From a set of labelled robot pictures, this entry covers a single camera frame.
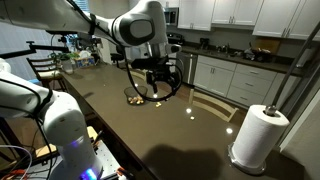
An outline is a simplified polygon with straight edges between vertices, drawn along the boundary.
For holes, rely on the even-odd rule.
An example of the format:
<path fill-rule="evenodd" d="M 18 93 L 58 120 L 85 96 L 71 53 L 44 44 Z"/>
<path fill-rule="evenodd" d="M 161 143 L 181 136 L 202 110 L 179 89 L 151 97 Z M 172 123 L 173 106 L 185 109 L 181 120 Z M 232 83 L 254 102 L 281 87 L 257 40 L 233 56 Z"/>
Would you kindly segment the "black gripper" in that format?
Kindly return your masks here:
<path fill-rule="evenodd" d="M 146 70 L 147 84 L 152 85 L 154 93 L 158 92 L 157 82 L 166 82 L 171 88 L 177 88 L 181 83 L 181 76 L 177 72 L 170 71 L 168 57 L 135 59 L 131 67 Z"/>

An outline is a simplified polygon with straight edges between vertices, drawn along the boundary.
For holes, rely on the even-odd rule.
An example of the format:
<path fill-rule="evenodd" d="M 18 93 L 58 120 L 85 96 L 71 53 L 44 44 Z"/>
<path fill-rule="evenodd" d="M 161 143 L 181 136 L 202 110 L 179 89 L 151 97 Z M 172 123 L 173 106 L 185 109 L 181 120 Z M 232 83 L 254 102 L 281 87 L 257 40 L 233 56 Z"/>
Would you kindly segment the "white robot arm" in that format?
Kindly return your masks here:
<path fill-rule="evenodd" d="M 1 21 L 15 26 L 63 32 L 83 32 L 106 38 L 121 47 L 147 44 L 149 60 L 166 57 L 176 49 L 168 43 L 162 5 L 141 0 L 127 13 L 106 19 L 82 11 L 73 0 L 1 0 Z M 30 115 L 43 121 L 42 131 L 55 145 L 62 162 L 50 180 L 97 180 L 103 172 L 84 115 L 75 98 L 28 82 L 8 70 L 0 72 L 1 116 Z"/>

